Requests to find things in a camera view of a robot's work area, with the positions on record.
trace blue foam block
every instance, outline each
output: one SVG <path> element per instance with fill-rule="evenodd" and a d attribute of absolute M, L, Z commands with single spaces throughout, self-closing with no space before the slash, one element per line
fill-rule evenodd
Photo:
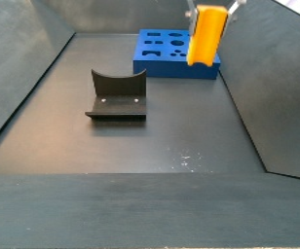
<path fill-rule="evenodd" d="M 146 69 L 149 77 L 217 79 L 221 60 L 214 64 L 186 64 L 189 46 L 188 30 L 141 29 L 133 58 L 134 74 Z"/>

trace black curved holder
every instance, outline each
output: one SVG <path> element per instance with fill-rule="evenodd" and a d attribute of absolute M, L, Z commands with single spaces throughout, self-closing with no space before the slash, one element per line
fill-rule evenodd
<path fill-rule="evenodd" d="M 95 88 L 91 119 L 146 119 L 146 70 L 128 77 L 110 77 L 91 70 Z"/>

